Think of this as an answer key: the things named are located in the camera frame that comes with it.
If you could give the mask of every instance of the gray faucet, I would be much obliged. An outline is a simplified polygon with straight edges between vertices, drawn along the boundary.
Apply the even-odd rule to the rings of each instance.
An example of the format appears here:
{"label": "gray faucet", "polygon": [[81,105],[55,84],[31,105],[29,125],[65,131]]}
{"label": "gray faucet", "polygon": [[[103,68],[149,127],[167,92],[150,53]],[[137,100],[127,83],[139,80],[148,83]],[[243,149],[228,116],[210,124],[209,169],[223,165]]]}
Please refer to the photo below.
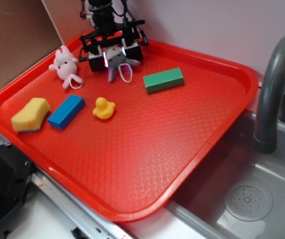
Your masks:
{"label": "gray faucet", "polygon": [[271,56],[261,88],[254,132],[257,152],[276,150],[278,119],[285,123],[285,37]]}

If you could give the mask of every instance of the drain strainer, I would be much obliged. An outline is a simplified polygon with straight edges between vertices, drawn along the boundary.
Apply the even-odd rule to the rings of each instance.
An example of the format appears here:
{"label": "drain strainer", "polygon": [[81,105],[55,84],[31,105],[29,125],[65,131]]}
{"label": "drain strainer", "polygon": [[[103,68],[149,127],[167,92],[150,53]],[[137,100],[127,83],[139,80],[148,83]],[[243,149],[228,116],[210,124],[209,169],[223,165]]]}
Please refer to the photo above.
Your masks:
{"label": "drain strainer", "polygon": [[256,181],[240,181],[227,189],[224,205],[230,214],[242,221],[252,222],[264,218],[271,211],[270,191]]}

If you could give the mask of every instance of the green foam block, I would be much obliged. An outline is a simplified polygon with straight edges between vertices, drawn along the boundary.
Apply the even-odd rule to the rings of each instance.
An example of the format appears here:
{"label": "green foam block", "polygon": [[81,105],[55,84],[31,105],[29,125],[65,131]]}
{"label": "green foam block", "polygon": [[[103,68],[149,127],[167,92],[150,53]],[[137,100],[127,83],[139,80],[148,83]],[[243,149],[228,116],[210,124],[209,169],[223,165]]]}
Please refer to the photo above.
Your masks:
{"label": "green foam block", "polygon": [[144,76],[143,80],[148,93],[183,85],[183,76],[180,68]]}

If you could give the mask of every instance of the stuffed bunny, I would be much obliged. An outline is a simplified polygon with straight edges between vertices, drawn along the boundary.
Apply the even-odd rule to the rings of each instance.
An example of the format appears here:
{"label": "stuffed bunny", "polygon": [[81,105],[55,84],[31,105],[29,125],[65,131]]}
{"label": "stuffed bunny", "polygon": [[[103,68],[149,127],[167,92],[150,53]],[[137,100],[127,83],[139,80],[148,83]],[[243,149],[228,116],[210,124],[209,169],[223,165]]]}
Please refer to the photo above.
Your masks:
{"label": "stuffed bunny", "polygon": [[[106,60],[108,61],[108,82],[115,80],[115,72],[118,69],[123,81],[129,83],[132,80],[133,72],[130,66],[138,66],[140,64],[137,60],[128,59],[124,55],[122,49],[118,46],[108,47],[106,52]],[[121,71],[121,66],[127,65],[131,71],[131,78],[129,81],[125,80]]]}
{"label": "stuffed bunny", "polygon": [[[61,46],[61,50],[56,50],[54,62],[48,67],[48,69],[50,71],[57,71],[58,77],[64,81],[64,89],[67,89],[69,86],[73,89],[79,89],[83,86],[82,78],[76,75],[77,62],[78,60],[65,45]],[[72,85],[72,80],[79,83],[80,86],[74,87]]]}

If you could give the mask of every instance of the gray sink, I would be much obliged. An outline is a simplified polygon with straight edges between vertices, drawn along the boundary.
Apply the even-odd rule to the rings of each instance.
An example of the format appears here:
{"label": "gray sink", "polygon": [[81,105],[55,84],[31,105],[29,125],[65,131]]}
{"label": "gray sink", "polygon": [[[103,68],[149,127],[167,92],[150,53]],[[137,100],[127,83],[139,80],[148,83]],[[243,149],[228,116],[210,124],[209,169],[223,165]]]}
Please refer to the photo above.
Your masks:
{"label": "gray sink", "polygon": [[282,239],[285,124],[277,150],[265,155],[254,150],[254,122],[245,111],[172,199],[225,238]]}

